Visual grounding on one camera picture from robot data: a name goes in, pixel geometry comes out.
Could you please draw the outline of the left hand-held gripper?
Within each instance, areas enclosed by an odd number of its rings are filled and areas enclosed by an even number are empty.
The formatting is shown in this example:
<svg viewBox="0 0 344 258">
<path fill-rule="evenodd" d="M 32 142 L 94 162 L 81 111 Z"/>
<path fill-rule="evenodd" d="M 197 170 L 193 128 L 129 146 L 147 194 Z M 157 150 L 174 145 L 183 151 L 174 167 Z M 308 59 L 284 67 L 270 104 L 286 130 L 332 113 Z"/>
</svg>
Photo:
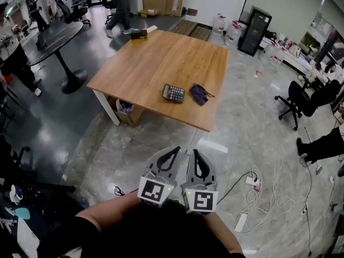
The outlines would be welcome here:
<svg viewBox="0 0 344 258">
<path fill-rule="evenodd" d="M 156 152 L 140 178 L 138 197 L 144 203 L 161 207 L 177 186 L 181 148 L 169 147 Z"/>
</svg>

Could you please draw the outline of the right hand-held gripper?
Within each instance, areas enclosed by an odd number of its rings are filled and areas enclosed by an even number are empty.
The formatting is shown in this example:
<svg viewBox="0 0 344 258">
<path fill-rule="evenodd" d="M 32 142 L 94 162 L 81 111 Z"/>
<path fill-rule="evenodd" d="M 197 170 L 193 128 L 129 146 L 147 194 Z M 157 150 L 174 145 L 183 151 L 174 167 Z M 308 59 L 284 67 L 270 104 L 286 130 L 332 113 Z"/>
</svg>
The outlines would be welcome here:
<svg viewBox="0 0 344 258">
<path fill-rule="evenodd" d="M 190 153 L 187 179 L 181 185 L 187 214 L 205 215 L 216 210 L 219 192 L 216 167 L 197 149 Z"/>
</svg>

